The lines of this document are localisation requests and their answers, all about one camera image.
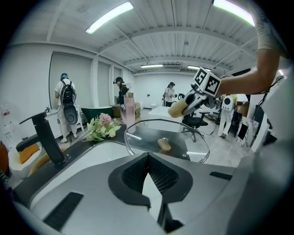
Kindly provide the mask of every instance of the person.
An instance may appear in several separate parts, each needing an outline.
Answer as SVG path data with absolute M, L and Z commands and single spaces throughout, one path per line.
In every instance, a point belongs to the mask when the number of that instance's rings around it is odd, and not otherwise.
M 226 138 L 229 129 L 231 127 L 232 119 L 234 116 L 234 110 L 237 106 L 236 95 L 223 95 L 222 96 L 222 111 L 220 116 L 220 127 L 217 135 L 222 138 Z
M 62 89 L 64 87 L 64 83 L 66 85 L 70 84 L 70 80 L 68 79 L 68 74 L 67 73 L 63 73 L 61 75 L 60 81 L 56 84 L 56 87 L 55 87 L 55 97 L 58 99 L 58 110 L 59 110 L 58 113 L 57 113 L 57 116 L 58 116 L 58 119 L 60 121 L 60 129 L 61 129 L 61 133 L 62 133 L 62 136 L 63 136 L 63 139 L 61 140 L 62 143 L 66 143 L 68 141 L 67 140 L 67 124 L 66 124 L 66 121 L 65 121 L 64 113 L 63 113 L 63 106 L 62 106 L 62 103 L 61 103 L 61 100 L 60 100 L 60 94 L 61 94 L 61 91 L 62 91 Z M 75 86 L 74 86 L 73 82 L 71 83 L 71 86 L 75 90 Z M 74 138 L 77 138 L 78 137 L 77 124 L 70 125 L 70 128 L 72 130 Z
M 124 80 L 121 77 L 117 77 L 115 79 L 115 83 L 119 86 L 119 96 L 118 96 L 118 104 L 120 104 L 120 115 L 124 123 L 126 123 L 126 113 L 125 113 L 125 106 L 124 106 L 124 96 L 128 92 L 128 88 L 124 85 Z
M 117 77 L 115 79 L 115 83 L 119 86 L 119 96 L 118 96 L 118 104 L 121 106 L 124 105 L 124 95 L 128 92 L 128 88 L 123 85 L 124 80 L 121 77 Z
M 166 107 L 171 107 L 171 103 L 173 102 L 173 97 L 175 96 L 175 90 L 173 89 L 175 84 L 173 82 L 170 82 L 170 84 L 167 86 L 164 92 L 164 101 Z
M 239 76 L 223 78 L 217 97 L 223 94 L 251 95 L 267 90 L 276 76 L 280 56 L 288 57 L 265 14 L 252 2 L 249 9 L 258 38 L 257 69 Z

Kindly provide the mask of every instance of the faucet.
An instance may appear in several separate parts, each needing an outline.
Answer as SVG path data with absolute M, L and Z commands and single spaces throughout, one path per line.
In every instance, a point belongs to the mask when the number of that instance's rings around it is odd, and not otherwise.
M 54 135 L 52 133 L 49 122 L 45 119 L 46 116 L 46 112 L 41 112 L 20 122 L 20 124 L 22 124 L 25 121 L 32 119 L 37 134 L 34 134 L 33 136 L 21 141 L 16 146 L 16 149 L 17 151 L 22 151 L 30 145 L 35 144 L 39 141 L 46 150 L 53 164 L 57 166 L 65 162 L 65 156 L 54 139 Z

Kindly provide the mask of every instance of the black rubber mat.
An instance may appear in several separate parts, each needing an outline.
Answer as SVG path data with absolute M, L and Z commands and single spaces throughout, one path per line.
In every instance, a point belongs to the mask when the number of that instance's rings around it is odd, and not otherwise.
M 44 219 L 44 222 L 57 231 L 64 226 L 68 218 L 82 200 L 84 195 L 70 192 Z

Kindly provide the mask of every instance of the bag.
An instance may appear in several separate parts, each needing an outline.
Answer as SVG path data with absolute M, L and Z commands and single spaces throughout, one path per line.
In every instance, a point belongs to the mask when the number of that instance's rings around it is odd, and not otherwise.
M 75 101 L 75 91 L 74 88 L 72 87 L 72 82 L 70 81 L 70 84 L 65 84 L 64 81 L 63 83 L 63 88 L 60 93 L 60 101 L 63 105 L 72 105 L 74 104 Z

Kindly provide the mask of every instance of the black shorts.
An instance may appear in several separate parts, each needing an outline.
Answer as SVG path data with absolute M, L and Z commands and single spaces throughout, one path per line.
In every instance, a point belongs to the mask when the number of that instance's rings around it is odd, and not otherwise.
M 172 102 L 165 102 L 165 107 L 171 107 Z

